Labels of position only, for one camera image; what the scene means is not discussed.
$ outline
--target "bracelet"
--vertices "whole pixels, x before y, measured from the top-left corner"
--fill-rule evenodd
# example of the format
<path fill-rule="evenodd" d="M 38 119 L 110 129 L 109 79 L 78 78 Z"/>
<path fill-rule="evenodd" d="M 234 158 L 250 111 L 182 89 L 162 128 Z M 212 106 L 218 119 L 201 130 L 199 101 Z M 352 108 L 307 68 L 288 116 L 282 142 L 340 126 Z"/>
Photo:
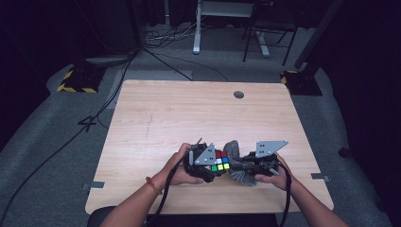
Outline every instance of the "bracelet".
<path fill-rule="evenodd" d="M 147 180 L 147 183 L 148 183 L 151 187 L 153 187 L 153 190 L 154 190 L 155 192 L 157 192 L 159 195 L 163 195 L 163 192 L 160 191 L 159 189 L 157 189 L 157 187 L 154 185 L 154 183 L 153 183 L 153 181 L 151 180 L 150 177 L 146 177 L 146 180 Z"/>

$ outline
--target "rubik's cube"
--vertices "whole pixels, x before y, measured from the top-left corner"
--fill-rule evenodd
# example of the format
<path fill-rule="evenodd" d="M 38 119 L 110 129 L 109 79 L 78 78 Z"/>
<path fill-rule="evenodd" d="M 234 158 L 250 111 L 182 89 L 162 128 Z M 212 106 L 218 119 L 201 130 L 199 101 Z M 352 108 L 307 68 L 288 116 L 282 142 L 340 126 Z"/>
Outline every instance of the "rubik's cube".
<path fill-rule="evenodd" d="M 219 173 L 219 172 L 225 173 L 226 170 L 228 170 L 230 168 L 227 152 L 216 149 L 215 154 L 216 154 L 216 161 L 215 161 L 216 164 L 213 166 L 210 166 L 210 170 L 212 170 L 213 172 L 216 172 L 216 173 Z"/>

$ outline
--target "white desk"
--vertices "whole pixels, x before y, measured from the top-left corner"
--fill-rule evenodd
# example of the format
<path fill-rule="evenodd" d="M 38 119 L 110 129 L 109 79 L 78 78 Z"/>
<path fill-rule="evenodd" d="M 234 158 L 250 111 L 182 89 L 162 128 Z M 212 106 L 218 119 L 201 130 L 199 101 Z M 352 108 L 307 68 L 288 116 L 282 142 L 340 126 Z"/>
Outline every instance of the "white desk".
<path fill-rule="evenodd" d="M 201 52 L 201 16 L 228 16 L 228 17 L 251 17 L 252 3 L 235 3 L 235 2 L 208 2 L 198 0 L 197 8 L 197 29 L 194 40 L 194 54 Z M 268 48 L 263 45 L 265 39 L 263 33 L 256 34 L 257 41 L 259 41 L 260 48 L 264 57 L 270 56 Z"/>

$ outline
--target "hand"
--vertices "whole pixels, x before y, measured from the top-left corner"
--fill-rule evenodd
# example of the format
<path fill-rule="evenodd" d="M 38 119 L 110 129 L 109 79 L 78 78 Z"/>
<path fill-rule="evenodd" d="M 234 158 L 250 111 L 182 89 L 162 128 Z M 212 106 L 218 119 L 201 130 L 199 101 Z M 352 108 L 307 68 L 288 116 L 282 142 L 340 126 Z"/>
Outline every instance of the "hand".
<path fill-rule="evenodd" d="M 286 167 L 286 169 L 289 172 L 289 175 L 291 176 L 292 180 L 294 180 L 294 177 L 291 174 L 291 170 L 289 169 L 286 161 L 284 161 L 284 159 L 277 154 L 277 158 L 278 160 L 283 164 L 283 166 Z M 262 175 L 262 174 L 256 174 L 254 176 L 254 178 L 262 183 L 272 183 L 274 186 L 280 188 L 281 190 L 285 191 L 286 190 L 286 184 L 287 184 L 287 176 L 286 176 L 286 172 L 284 171 L 284 169 L 282 167 L 278 168 L 278 172 L 280 173 L 279 176 L 266 176 L 266 175 Z"/>
<path fill-rule="evenodd" d="M 171 156 L 171 158 L 167 161 L 165 167 L 163 167 L 161 172 L 165 172 L 168 175 L 170 170 L 180 161 L 180 159 L 188 152 L 189 149 L 191 149 L 190 144 L 182 144 L 179 151 L 175 152 Z M 173 179 L 171 180 L 170 185 L 179 185 L 182 183 L 197 184 L 203 182 L 204 180 L 202 178 L 196 178 L 190 176 L 185 172 L 182 166 L 179 166 L 176 173 L 173 176 Z"/>

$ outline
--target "wrist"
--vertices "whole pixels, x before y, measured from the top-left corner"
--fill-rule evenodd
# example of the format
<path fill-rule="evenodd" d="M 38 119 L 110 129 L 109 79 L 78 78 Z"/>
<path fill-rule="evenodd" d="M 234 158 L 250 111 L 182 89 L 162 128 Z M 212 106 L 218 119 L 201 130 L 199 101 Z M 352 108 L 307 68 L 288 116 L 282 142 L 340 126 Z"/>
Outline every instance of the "wrist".
<path fill-rule="evenodd" d="M 292 183 L 291 183 L 291 195 L 297 194 L 302 188 L 304 187 L 298 179 L 292 177 Z"/>
<path fill-rule="evenodd" d="M 156 188 L 160 191 L 165 190 L 167 175 L 163 171 L 160 171 L 151 178 Z"/>

